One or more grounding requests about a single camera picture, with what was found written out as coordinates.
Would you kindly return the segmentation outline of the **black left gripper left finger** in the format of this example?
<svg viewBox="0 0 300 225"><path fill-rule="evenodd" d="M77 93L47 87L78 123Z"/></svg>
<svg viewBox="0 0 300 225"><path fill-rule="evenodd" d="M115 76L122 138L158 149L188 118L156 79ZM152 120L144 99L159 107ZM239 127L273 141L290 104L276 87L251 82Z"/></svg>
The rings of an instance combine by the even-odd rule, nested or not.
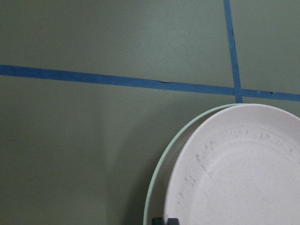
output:
<svg viewBox="0 0 300 225"><path fill-rule="evenodd" d="M152 225L164 225L164 219L162 217L154 217L151 221Z"/></svg>

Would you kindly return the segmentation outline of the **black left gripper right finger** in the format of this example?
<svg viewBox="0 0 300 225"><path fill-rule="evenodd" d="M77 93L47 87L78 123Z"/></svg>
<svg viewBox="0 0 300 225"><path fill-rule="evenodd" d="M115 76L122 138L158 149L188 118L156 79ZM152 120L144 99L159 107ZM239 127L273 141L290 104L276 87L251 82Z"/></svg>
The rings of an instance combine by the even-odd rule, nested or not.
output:
<svg viewBox="0 0 300 225"><path fill-rule="evenodd" d="M180 225L178 218L168 218L167 225Z"/></svg>

